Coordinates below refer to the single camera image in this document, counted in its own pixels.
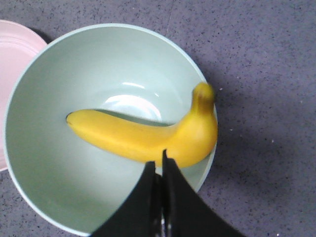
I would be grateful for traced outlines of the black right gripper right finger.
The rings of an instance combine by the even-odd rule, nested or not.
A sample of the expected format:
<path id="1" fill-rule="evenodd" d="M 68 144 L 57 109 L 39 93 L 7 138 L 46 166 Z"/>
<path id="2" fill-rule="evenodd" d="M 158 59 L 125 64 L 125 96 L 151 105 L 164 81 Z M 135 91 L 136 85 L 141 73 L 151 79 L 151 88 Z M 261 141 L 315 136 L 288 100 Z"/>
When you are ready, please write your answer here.
<path id="1" fill-rule="evenodd" d="M 212 211 L 186 181 L 176 162 L 162 153 L 163 215 L 167 237 L 242 237 Z"/>

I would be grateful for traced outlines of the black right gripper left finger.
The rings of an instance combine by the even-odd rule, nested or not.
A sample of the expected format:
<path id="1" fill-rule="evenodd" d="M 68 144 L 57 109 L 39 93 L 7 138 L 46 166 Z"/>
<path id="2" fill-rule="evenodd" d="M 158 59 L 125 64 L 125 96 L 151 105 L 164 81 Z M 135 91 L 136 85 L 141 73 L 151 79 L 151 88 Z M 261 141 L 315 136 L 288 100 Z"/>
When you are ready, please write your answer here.
<path id="1" fill-rule="evenodd" d="M 91 235 L 93 237 L 160 237 L 162 218 L 160 175 L 153 161 L 124 203 Z"/>

